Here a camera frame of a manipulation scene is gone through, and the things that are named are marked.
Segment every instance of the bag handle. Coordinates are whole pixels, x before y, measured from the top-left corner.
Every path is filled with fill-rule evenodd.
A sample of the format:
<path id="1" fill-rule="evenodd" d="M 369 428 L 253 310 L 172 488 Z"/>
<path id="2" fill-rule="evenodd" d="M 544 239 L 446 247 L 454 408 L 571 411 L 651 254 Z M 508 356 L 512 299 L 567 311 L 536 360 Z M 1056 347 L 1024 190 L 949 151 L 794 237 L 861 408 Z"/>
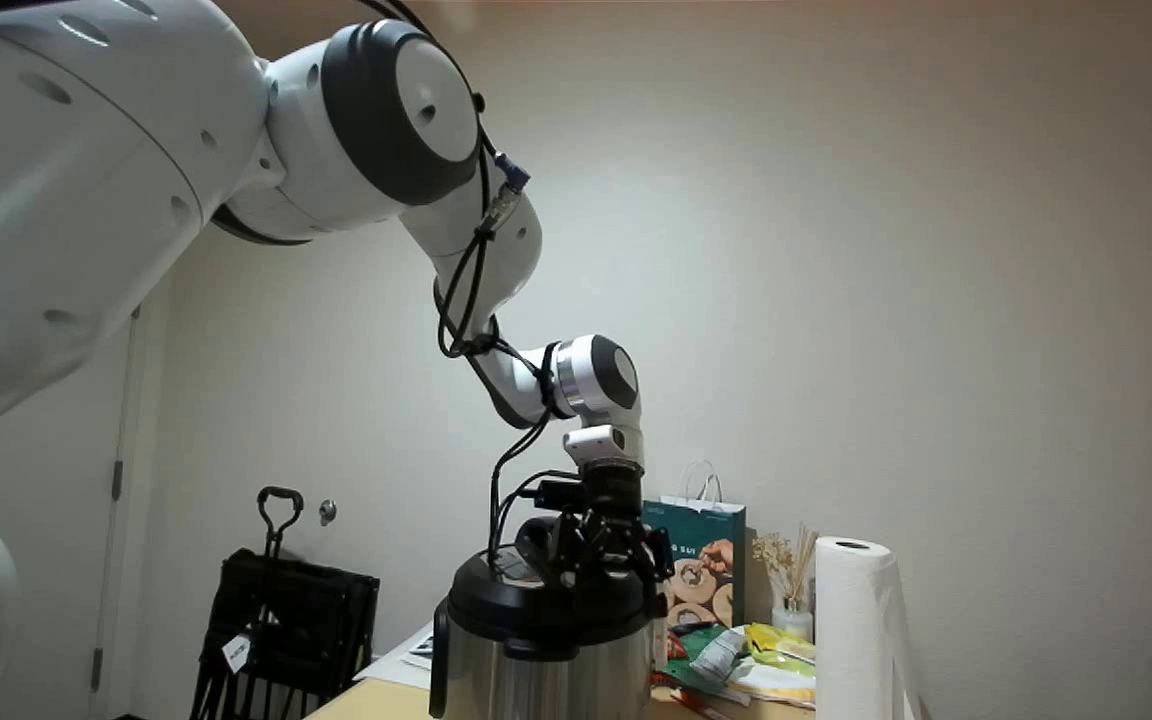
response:
<path id="1" fill-rule="evenodd" d="M 705 480 L 700 485 L 700 492 L 696 495 L 691 495 L 691 479 L 698 477 L 698 475 L 704 473 Z M 682 487 L 679 491 L 679 497 L 684 497 L 687 500 L 705 500 L 708 495 L 708 488 L 713 487 L 718 491 L 718 498 L 710 498 L 710 502 L 722 502 L 723 501 L 723 484 L 722 480 L 718 478 L 718 471 L 714 470 L 713 462 L 708 460 L 692 460 L 689 465 L 682 470 Z"/>

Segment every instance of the paper towel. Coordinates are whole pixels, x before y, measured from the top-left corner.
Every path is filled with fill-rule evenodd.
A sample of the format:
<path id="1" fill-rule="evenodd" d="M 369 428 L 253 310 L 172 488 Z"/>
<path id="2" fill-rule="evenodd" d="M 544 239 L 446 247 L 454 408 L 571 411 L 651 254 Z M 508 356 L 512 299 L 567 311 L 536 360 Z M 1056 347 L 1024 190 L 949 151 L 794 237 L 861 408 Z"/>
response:
<path id="1" fill-rule="evenodd" d="M 817 720 L 923 720 L 892 551 L 817 541 Z"/>

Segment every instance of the door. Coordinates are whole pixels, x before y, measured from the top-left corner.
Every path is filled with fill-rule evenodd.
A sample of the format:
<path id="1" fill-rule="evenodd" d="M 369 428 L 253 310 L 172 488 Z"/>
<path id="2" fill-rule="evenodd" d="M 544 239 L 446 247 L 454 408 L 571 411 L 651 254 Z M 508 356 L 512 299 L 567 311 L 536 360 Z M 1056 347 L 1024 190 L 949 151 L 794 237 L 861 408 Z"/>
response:
<path id="1" fill-rule="evenodd" d="M 128 325 L 78 372 L 0 418 L 0 537 L 20 577 L 0 720 L 88 715 Z"/>

